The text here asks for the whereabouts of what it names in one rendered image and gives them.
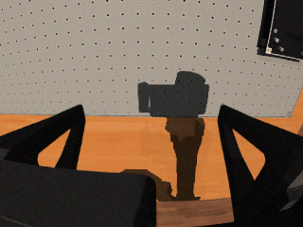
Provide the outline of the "white perforated base plate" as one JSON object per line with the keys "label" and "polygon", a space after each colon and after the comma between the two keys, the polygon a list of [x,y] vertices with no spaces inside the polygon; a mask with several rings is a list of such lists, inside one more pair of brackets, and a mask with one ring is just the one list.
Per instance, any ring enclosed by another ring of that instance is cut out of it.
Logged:
{"label": "white perforated base plate", "polygon": [[303,61],[257,47],[264,0],[0,0],[0,114],[290,118]]}

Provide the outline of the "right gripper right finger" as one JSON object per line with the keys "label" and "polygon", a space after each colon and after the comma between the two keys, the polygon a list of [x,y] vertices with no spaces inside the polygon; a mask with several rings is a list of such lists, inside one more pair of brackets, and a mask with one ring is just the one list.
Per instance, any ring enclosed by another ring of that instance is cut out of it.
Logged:
{"label": "right gripper right finger", "polygon": [[[221,105],[217,122],[234,221],[252,218],[275,193],[303,186],[303,136],[226,105]],[[265,156],[256,180],[241,155],[233,130]]]}

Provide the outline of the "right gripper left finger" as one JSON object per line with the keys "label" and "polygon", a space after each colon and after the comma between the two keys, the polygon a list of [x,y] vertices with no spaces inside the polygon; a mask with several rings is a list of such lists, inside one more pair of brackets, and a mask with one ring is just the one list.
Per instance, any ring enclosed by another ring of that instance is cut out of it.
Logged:
{"label": "right gripper left finger", "polygon": [[70,130],[55,167],[77,169],[85,128],[82,105],[0,136],[0,157],[7,161],[38,166],[38,155]]}

